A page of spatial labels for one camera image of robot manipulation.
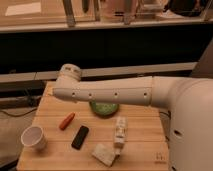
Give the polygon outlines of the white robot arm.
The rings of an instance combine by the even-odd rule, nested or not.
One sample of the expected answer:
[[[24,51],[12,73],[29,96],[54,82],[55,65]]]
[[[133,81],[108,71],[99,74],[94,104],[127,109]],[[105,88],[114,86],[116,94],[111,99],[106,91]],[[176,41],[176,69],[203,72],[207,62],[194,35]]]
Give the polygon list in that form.
[[[83,81],[61,67],[53,95],[65,101],[143,105],[171,112],[169,171],[213,171],[213,79],[147,76]]]

